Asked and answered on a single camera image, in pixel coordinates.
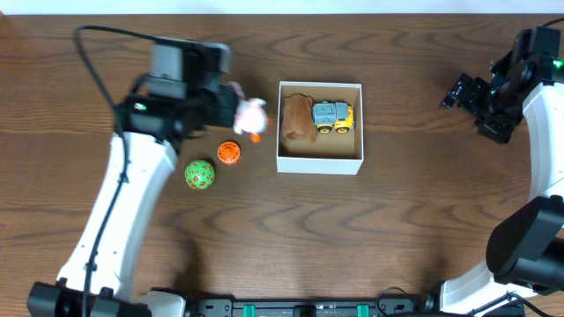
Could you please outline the pink white duck toy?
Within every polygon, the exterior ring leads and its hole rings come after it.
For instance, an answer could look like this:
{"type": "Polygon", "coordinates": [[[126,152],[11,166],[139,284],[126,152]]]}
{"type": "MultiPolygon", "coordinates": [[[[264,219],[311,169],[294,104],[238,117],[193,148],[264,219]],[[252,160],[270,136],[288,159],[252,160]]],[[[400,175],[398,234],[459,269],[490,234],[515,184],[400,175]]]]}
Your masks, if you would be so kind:
{"type": "Polygon", "coordinates": [[[257,144],[261,142],[261,134],[272,124],[265,111],[266,101],[259,98],[246,99],[239,83],[228,83],[239,98],[234,115],[233,130],[237,135],[250,135],[250,140],[257,144]]]}

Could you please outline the green patterned ball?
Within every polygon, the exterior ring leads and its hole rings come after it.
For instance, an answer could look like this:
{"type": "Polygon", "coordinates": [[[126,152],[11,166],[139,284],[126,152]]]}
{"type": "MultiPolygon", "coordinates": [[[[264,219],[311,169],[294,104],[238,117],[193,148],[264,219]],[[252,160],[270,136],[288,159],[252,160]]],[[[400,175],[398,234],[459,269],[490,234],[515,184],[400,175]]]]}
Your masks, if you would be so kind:
{"type": "Polygon", "coordinates": [[[195,190],[209,188],[216,178],[215,168],[205,160],[195,160],[190,162],[184,170],[186,183],[195,190]]]}

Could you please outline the brown plush toy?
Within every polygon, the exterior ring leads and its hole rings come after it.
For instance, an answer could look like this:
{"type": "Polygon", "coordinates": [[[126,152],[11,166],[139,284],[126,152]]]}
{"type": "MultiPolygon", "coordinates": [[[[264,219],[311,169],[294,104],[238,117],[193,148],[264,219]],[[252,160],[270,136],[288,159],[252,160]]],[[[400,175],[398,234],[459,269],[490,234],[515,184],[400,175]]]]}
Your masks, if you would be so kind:
{"type": "Polygon", "coordinates": [[[312,117],[313,99],[296,93],[285,98],[281,122],[281,136],[286,141],[314,142],[317,129],[312,117]]]}

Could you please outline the yellow grey toy truck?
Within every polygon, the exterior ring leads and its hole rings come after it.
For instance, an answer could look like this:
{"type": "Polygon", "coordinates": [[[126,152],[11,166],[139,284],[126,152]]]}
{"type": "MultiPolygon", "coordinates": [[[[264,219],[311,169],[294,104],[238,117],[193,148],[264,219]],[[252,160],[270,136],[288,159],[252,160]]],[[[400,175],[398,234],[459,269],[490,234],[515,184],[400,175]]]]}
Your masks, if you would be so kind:
{"type": "Polygon", "coordinates": [[[312,107],[312,119],[321,134],[346,134],[354,127],[353,107],[346,102],[324,101],[312,107]]]}

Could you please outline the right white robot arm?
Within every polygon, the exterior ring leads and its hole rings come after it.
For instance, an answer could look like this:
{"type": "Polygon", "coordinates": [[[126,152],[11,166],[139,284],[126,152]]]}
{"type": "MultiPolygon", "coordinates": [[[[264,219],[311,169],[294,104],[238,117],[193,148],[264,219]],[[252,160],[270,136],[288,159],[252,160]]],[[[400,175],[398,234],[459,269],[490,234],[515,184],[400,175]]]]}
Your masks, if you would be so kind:
{"type": "Polygon", "coordinates": [[[497,225],[486,258],[441,286],[442,313],[482,316],[512,301],[563,289],[563,85],[538,84],[523,115],[531,149],[527,203],[497,225]]]}

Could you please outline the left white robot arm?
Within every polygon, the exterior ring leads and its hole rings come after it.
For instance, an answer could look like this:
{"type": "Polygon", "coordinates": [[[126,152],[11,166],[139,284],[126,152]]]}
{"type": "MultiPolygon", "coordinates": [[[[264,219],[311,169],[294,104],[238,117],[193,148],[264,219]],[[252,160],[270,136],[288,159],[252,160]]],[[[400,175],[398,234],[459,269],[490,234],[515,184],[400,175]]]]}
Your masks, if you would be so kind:
{"type": "Polygon", "coordinates": [[[54,284],[37,282],[32,316],[190,316],[182,293],[156,288],[136,297],[134,276],[153,209],[175,170],[182,141],[204,125],[232,127],[243,100],[236,83],[183,99],[136,90],[117,107],[108,167],[85,229],[54,284]]]}

